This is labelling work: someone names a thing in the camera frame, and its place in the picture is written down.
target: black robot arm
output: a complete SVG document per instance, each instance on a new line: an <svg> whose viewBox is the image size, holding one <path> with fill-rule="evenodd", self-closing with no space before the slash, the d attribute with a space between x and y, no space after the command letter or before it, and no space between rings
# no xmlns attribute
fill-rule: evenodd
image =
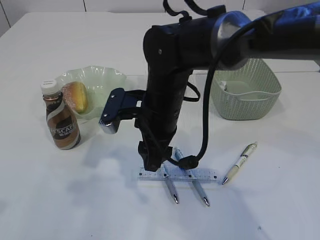
<svg viewBox="0 0 320 240"><path fill-rule="evenodd" d="M99 122L106 132L115 133L121 120L135 118L135 127L142 134L138 152L147 171L155 172L165 160L184 169L195 168L206 151L208 119L203 126L200 153L179 162L171 159L169 144L177 130L193 70L209 70L203 103L205 122L216 68L238 69L248 58L320 59L320 2L279 11L255 21L239 11L226 12L225 6L203 10L193 0L185 2L206 16L192 19L182 11L179 23L152 26L143 40L148 63L146 91L115 89ZM167 0L163 5L169 14L179 14L170 9ZM142 101L141 107L136 107L137 101Z"/></svg>

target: green woven basket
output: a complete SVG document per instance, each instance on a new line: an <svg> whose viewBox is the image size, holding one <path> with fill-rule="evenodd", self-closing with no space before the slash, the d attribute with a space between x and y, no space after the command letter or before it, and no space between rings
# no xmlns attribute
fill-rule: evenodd
<svg viewBox="0 0 320 240"><path fill-rule="evenodd" d="M228 120L257 120L275 105L281 85L262 59L249 59L235 71L216 71L211 98L219 114Z"/></svg>

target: coffee bottle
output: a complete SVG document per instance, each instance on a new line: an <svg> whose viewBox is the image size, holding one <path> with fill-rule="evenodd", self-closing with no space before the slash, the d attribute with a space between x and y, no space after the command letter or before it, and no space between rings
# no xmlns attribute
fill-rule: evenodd
<svg viewBox="0 0 320 240"><path fill-rule="evenodd" d="M55 145L63 150L73 148L81 139L79 126L74 113L63 101L57 81L43 81L41 90L46 104L46 123Z"/></svg>

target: bottle cap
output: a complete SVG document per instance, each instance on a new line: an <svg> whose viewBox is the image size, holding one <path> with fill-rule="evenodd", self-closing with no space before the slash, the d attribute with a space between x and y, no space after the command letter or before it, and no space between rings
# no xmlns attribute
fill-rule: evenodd
<svg viewBox="0 0 320 240"><path fill-rule="evenodd" d="M60 91L60 87L55 79L43 81L40 86L43 95L52 95Z"/></svg>

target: pen tip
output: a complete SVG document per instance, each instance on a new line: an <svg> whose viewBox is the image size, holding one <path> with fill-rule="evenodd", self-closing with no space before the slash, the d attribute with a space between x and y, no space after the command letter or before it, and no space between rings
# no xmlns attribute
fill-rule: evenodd
<svg viewBox="0 0 320 240"><path fill-rule="evenodd" d="M225 178L223 179L222 185L224 185L226 182L228 182L228 180L229 180L229 178L225 177Z"/></svg>
<svg viewBox="0 0 320 240"><path fill-rule="evenodd" d="M178 196L173 194L173 198L176 204L179 204Z"/></svg>
<svg viewBox="0 0 320 240"><path fill-rule="evenodd" d="M207 197L204 197L203 200L204 200L204 203L205 203L208 207L210 207L210 203L209 203L208 198L207 198Z"/></svg>

